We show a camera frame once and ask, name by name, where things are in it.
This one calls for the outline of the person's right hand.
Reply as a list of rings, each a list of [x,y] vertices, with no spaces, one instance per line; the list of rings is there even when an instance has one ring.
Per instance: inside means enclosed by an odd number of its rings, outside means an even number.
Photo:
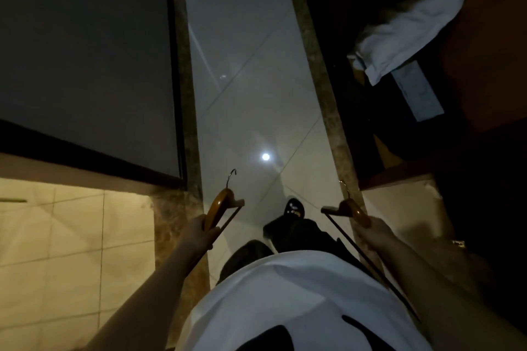
[[[369,248],[382,252],[388,250],[395,241],[399,239],[392,229],[382,219],[368,216],[369,226],[365,227],[357,219],[353,219],[352,227],[358,236]]]

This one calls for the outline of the person's left forearm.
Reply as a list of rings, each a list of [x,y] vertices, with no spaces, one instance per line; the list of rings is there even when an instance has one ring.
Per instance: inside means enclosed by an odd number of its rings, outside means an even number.
[[[165,351],[184,280],[208,247],[207,243],[179,243],[84,351]]]

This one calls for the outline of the light blue folded cloth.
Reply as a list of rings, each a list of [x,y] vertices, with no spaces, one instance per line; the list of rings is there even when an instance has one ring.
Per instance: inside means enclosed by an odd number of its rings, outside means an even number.
[[[401,65],[392,70],[391,75],[417,122],[445,114],[418,61],[413,60]]]

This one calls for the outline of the black trousers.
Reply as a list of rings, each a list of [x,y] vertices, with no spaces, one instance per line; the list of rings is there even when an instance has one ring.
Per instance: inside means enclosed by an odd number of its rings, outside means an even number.
[[[372,277],[368,269],[352,255],[340,239],[334,239],[322,231],[313,220],[293,214],[282,215],[268,223],[263,233],[268,235],[279,254],[299,250],[322,251],[346,261]],[[274,253],[264,242],[248,241],[224,264],[217,283],[221,283],[241,268],[269,256],[274,256]]]

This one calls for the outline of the black shoe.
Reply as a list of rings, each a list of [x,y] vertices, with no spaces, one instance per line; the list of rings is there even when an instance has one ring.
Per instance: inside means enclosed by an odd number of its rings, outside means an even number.
[[[284,210],[285,216],[295,216],[300,219],[305,218],[305,208],[304,205],[297,198],[290,198]]]

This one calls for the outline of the person's left hand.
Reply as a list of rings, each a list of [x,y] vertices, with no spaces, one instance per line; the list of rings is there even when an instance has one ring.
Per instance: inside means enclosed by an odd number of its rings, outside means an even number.
[[[175,253],[183,259],[196,259],[202,257],[213,247],[214,241],[219,237],[221,229],[213,227],[205,229],[204,223],[207,216],[199,215],[185,225],[176,242]]]

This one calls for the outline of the wooden clothes hanger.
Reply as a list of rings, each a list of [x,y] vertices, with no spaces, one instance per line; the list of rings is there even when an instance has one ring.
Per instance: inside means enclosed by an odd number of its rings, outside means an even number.
[[[229,209],[234,208],[234,212],[230,215],[230,217],[220,228],[220,233],[222,233],[228,227],[229,223],[240,212],[240,210],[245,206],[245,200],[236,199],[233,190],[229,188],[229,180],[233,174],[237,174],[236,169],[232,169],[227,178],[225,188],[223,188],[215,197],[211,207],[209,208],[206,214],[206,217],[203,222],[203,230],[205,232],[208,232],[209,230],[218,227],[218,223],[222,219],[225,212]]]
[[[379,255],[366,244],[365,240],[359,234],[354,234],[354,238],[352,238],[339,226],[338,222],[335,221],[335,217],[346,218],[352,225],[352,230],[354,232],[359,226],[370,228],[372,224],[370,217],[359,207],[358,203],[352,199],[346,182],[339,180],[339,183],[340,187],[346,190],[346,197],[339,202],[337,207],[324,206],[321,208],[320,212],[323,215],[326,215],[329,221],[358,252],[360,261],[365,264],[368,271],[399,299],[411,314],[412,319],[420,324],[421,321],[406,296],[403,295],[401,291],[399,291],[399,288],[386,277]]]

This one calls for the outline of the white pillow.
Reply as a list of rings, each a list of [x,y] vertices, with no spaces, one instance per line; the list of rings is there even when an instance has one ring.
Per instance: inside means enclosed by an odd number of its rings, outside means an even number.
[[[460,13],[465,0],[405,0],[359,33],[348,60],[373,86],[405,65]]]

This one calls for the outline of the dark glass door panel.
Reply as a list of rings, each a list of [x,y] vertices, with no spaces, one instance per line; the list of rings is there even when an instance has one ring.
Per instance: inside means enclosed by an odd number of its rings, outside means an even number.
[[[0,0],[0,177],[186,181],[172,0]]]

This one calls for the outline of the person's right forearm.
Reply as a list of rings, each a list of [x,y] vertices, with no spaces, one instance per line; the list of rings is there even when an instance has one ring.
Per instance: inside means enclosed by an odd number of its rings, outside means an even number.
[[[371,243],[410,299],[435,351],[527,351],[527,336],[392,235]]]

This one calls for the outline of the white t-shirt with black print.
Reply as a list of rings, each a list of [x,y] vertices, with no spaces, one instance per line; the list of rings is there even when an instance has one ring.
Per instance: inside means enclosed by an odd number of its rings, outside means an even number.
[[[433,351],[403,304],[333,254],[292,251],[217,284],[184,323],[176,351]]]

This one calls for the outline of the dark wooden wardrobe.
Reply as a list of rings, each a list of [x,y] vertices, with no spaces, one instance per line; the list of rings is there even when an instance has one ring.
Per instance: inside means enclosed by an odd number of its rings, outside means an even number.
[[[445,114],[417,122],[348,54],[405,0],[306,0],[344,159],[371,214],[527,334],[527,0],[465,0],[418,61]]]

